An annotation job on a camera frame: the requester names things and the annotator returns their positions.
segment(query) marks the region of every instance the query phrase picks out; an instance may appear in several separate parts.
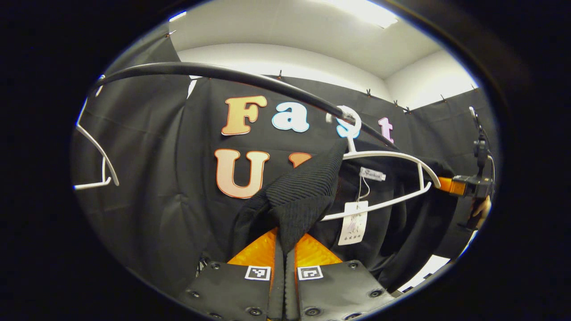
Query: clothing tag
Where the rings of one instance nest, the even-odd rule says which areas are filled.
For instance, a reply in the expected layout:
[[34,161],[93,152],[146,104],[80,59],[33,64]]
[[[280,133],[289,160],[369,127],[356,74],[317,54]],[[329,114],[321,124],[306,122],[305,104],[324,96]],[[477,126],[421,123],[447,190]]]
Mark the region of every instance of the clothing tag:
[[[345,203],[345,212],[357,210],[359,208],[367,208],[369,202],[362,200],[359,202]],[[365,234],[365,226],[367,225],[367,212],[345,216],[343,218],[343,227],[341,228],[341,236],[339,236],[338,245],[348,245],[359,243],[363,240]]]
[[364,178],[378,180],[379,182],[382,182],[387,178],[387,176],[382,172],[375,171],[365,167],[361,167],[361,172],[359,173],[359,175]]

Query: white hanger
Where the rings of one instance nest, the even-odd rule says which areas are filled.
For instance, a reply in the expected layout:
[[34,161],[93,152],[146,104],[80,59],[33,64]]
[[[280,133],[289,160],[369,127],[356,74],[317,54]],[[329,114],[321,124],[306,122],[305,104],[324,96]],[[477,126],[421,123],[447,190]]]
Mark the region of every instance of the white hanger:
[[432,179],[434,186],[436,188],[440,188],[440,181],[439,181],[436,173],[434,173],[434,171],[430,167],[428,167],[428,165],[426,165],[423,161],[419,160],[418,158],[416,158],[414,156],[411,156],[408,154],[403,154],[403,153],[397,153],[394,151],[356,151],[355,150],[355,143],[353,141],[353,137],[361,129],[361,118],[359,117],[359,115],[357,114],[357,112],[355,110],[353,110],[347,106],[338,106],[338,107],[343,110],[345,117],[346,116],[352,116],[353,119],[355,120],[355,125],[353,126],[353,130],[348,130],[348,132],[347,132],[347,141],[348,141],[349,152],[343,155],[343,160],[353,159],[353,158],[361,158],[361,157],[385,156],[385,157],[404,158],[404,159],[407,159],[409,161],[413,161],[417,164],[417,168],[419,170],[419,186],[420,186],[420,189],[416,192],[412,192],[410,194],[407,194],[407,195],[404,195],[401,197],[397,197],[395,199],[388,200],[388,201],[383,202],[383,203],[371,205],[371,206],[368,206],[366,208],[359,208],[357,210],[347,211],[347,212],[342,212],[342,213],[337,213],[337,214],[329,214],[329,215],[326,215],[321,221],[338,219],[338,218],[343,218],[345,216],[350,216],[350,215],[355,215],[355,214],[359,214],[359,213],[378,210],[380,208],[387,207],[387,206],[402,202],[404,200],[407,200],[409,198],[413,198],[415,196],[418,196],[420,194],[427,192],[428,189],[430,188],[430,186],[432,185],[432,183],[428,182],[426,184],[426,186],[424,186],[423,169],[428,173],[428,175]]
[[[99,88],[96,96],[101,92],[102,87],[103,86],[101,86]],[[115,169],[113,168],[113,165],[111,164],[111,161],[109,160],[109,157],[107,157],[107,154],[105,153],[103,148],[101,148],[101,145],[99,145],[99,143],[87,132],[87,130],[85,130],[79,124],[79,121],[81,120],[81,116],[83,115],[83,111],[85,110],[85,106],[87,106],[87,98],[85,99],[85,103],[83,103],[83,108],[81,108],[81,113],[79,113],[79,118],[77,119],[77,122],[75,123],[75,128],[80,133],[82,133],[83,136],[85,136],[93,145],[95,145],[95,148],[97,148],[97,150],[103,156],[103,162],[101,164],[102,181],[98,182],[98,183],[75,185],[74,189],[75,190],[87,190],[88,188],[94,188],[94,187],[109,185],[109,183],[111,182],[111,177],[113,178],[113,183],[115,183],[116,186],[119,186],[119,179],[117,178],[117,174],[115,173]],[[107,166],[109,167],[109,171],[111,172],[111,177],[108,177],[107,179],[105,179],[105,164],[107,164]]]

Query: white wall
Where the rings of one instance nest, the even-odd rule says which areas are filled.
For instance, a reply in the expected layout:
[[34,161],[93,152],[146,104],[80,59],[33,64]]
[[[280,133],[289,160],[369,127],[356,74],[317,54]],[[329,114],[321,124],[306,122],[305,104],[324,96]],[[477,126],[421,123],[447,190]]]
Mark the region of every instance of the white wall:
[[210,63],[253,74],[278,75],[321,81],[392,102],[385,83],[349,63],[312,51],[258,43],[227,43],[178,52],[183,62]]
[[476,81],[454,57],[441,50],[397,71],[387,79],[391,97],[399,106],[415,109],[478,88]]

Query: black garment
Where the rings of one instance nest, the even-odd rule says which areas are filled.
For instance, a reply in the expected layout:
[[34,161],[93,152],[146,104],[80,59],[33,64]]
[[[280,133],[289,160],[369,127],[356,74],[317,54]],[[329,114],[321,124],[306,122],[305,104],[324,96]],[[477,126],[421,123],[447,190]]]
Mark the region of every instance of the black garment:
[[[384,150],[356,141],[358,151]],[[369,157],[343,161],[347,141],[339,141],[297,168],[280,176],[254,195],[234,221],[233,255],[275,226],[280,227],[284,253],[289,252],[308,232],[341,260],[357,259],[378,278],[395,290],[404,284],[430,258],[442,240],[454,214],[457,198],[430,190],[405,202],[372,211],[367,216],[363,240],[339,246],[342,219],[320,222],[327,214],[344,211],[346,202],[354,202],[359,191],[361,167],[380,171],[384,181],[367,179],[370,194],[362,199],[369,205],[419,190],[415,163],[394,157]],[[442,162],[420,158],[438,176],[452,177]],[[361,194],[367,189],[363,184]]]

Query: hand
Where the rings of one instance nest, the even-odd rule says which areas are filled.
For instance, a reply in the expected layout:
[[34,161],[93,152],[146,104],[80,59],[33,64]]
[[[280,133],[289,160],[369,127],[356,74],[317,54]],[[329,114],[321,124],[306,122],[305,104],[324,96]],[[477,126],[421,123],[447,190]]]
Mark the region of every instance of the hand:
[[[472,212],[473,208],[474,208],[474,201],[472,201],[472,206],[470,206],[470,212]],[[482,224],[484,224],[484,221],[488,217],[488,214],[490,213],[491,209],[492,209],[492,202],[490,201],[490,195],[488,195],[488,197],[486,197],[486,200],[484,200],[482,204],[478,206],[476,211],[472,212],[472,217],[478,215],[479,213],[482,213],[480,220],[478,220],[478,223],[476,224],[477,229],[480,229],[480,227],[482,227]]]

